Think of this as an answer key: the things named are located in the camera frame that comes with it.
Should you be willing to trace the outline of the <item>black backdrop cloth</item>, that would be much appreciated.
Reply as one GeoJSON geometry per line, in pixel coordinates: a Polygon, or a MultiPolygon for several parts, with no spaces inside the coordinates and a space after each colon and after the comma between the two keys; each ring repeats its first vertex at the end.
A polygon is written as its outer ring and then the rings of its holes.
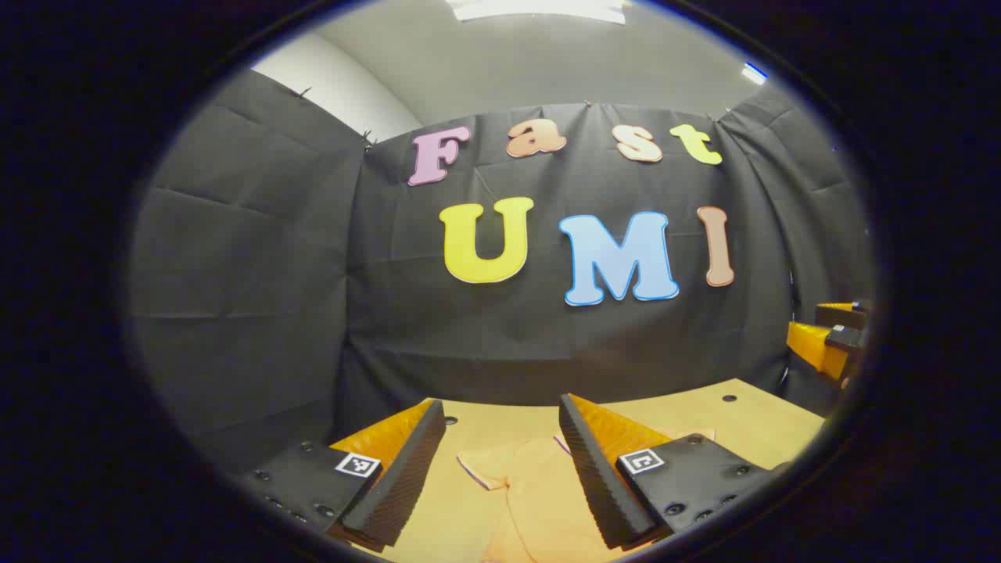
{"type": "Polygon", "coordinates": [[[739,378],[828,414],[786,328],[879,295],[865,185],[772,86],[716,119],[578,101],[365,149],[248,71],[149,182],[129,311],[180,431],[233,473],[426,398],[554,406],[739,378]]]}

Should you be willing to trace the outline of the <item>orange T-shirt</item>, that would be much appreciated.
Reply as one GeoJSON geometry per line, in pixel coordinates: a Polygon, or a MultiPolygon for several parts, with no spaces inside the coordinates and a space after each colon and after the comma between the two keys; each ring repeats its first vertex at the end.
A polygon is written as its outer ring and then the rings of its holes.
{"type": "Polygon", "coordinates": [[[609,563],[651,544],[605,545],[560,432],[460,452],[457,462],[487,491],[504,493],[479,563],[609,563]]]}

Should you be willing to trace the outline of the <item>ceiling light panel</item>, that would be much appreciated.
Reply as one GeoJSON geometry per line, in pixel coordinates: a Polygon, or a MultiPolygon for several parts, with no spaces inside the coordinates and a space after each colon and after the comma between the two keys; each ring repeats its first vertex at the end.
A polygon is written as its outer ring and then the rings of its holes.
{"type": "Polygon", "coordinates": [[[566,16],[619,26],[623,0],[446,0],[458,21],[503,16],[566,16]]]}

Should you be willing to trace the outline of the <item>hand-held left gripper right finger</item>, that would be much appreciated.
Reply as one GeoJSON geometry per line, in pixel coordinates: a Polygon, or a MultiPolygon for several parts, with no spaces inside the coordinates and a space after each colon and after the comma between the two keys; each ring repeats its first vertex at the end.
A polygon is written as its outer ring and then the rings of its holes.
{"type": "Polygon", "coordinates": [[[771,483],[704,432],[669,437],[584,398],[560,398],[560,428],[601,538],[623,550],[714,519],[771,483]]]}

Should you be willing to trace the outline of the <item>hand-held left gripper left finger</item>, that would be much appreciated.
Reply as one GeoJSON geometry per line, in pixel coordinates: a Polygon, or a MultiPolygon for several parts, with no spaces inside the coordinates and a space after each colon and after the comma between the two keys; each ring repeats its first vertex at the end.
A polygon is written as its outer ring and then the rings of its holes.
{"type": "Polygon", "coordinates": [[[423,400],[333,444],[291,446],[237,482],[297,525],[380,552],[414,513],[446,427],[443,403],[423,400]]]}

